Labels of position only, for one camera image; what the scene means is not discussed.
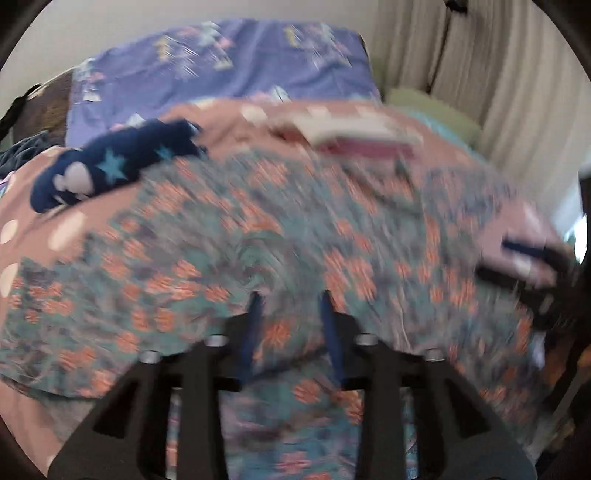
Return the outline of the folded pink cloth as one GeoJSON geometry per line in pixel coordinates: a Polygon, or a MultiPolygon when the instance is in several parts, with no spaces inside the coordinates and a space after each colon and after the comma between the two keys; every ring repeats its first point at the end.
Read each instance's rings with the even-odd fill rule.
{"type": "Polygon", "coordinates": [[[290,144],[304,146],[315,153],[324,153],[334,157],[366,159],[414,159],[416,157],[411,145],[394,140],[336,136],[312,142],[297,130],[277,132],[276,137],[290,144]]]}

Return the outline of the beige curtain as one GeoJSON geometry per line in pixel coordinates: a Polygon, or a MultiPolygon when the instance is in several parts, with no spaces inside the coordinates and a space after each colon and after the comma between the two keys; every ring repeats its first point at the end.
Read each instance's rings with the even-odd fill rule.
{"type": "Polygon", "coordinates": [[[481,128],[477,150],[566,231],[582,215],[590,80],[531,1],[381,1],[370,36],[377,84],[430,92],[481,128]]]}

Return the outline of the green pillow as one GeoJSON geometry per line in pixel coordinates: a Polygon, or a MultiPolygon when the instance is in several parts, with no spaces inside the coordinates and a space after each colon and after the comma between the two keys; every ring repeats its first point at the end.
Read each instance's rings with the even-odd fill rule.
{"type": "Polygon", "coordinates": [[[425,122],[441,124],[471,147],[478,143],[482,133],[482,127],[471,117],[420,90],[393,88],[386,94],[385,103],[425,122]]]}

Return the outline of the dark teal crumpled garment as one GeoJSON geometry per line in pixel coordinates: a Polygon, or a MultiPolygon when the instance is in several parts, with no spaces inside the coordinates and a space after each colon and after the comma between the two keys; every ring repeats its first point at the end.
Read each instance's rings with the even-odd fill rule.
{"type": "Polygon", "coordinates": [[[0,155],[0,179],[5,179],[9,173],[18,170],[49,147],[48,132],[41,131],[2,151],[0,155]]]}

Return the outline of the floral teal shirt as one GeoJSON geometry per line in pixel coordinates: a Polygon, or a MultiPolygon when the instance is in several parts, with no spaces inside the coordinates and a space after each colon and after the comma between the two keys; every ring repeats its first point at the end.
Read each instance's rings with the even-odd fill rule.
{"type": "Polygon", "coordinates": [[[290,159],[262,150],[179,159],[130,190],[42,224],[67,244],[10,272],[1,377],[68,437],[139,352],[185,350],[264,299],[252,382],[222,399],[233,479],[349,479],[363,397],[339,392],[318,298],[395,348],[443,351],[536,450],[545,393],[530,315],[480,283],[478,236],[499,242],[536,212],[479,164],[290,159]]]}

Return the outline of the pink polka dot blanket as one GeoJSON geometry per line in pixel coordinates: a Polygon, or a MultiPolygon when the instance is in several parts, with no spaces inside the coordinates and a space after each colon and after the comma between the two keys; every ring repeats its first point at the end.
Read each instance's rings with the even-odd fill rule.
{"type": "Polygon", "coordinates": [[[123,127],[103,158],[52,147],[1,201],[1,417],[47,472],[145,350],[179,353],[263,296],[253,372],[221,397],[232,479],[349,479],[363,394],[322,348],[320,298],[464,375],[537,456],[550,431],[527,311],[481,260],[544,282],[505,237],[557,241],[492,166],[407,113],[361,102],[214,100],[171,109],[182,152],[123,127]]]}

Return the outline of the purple tree pattern pillow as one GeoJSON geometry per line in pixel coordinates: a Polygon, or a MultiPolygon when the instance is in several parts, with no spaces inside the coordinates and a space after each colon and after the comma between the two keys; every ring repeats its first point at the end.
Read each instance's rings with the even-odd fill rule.
{"type": "Polygon", "coordinates": [[[72,73],[65,143],[216,98],[379,101],[362,37],[322,22],[228,19],[110,48],[72,73]]]}

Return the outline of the navy star fleece garment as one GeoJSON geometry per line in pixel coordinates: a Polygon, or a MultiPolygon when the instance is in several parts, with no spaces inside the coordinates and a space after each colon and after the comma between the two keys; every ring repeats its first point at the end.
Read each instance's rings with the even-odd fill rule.
{"type": "Polygon", "coordinates": [[[142,171],[175,157],[201,156],[194,143],[201,128],[186,120],[157,119],[125,126],[60,153],[38,175],[30,192],[31,208],[45,213],[74,205],[137,181],[142,171]]]}

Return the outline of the dark patterned pillow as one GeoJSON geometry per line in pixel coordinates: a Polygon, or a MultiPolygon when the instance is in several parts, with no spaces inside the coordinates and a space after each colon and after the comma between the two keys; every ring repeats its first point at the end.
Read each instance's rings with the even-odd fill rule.
{"type": "Polygon", "coordinates": [[[51,145],[65,144],[72,73],[72,69],[61,73],[28,96],[20,117],[11,129],[10,140],[13,143],[46,131],[51,145]]]}

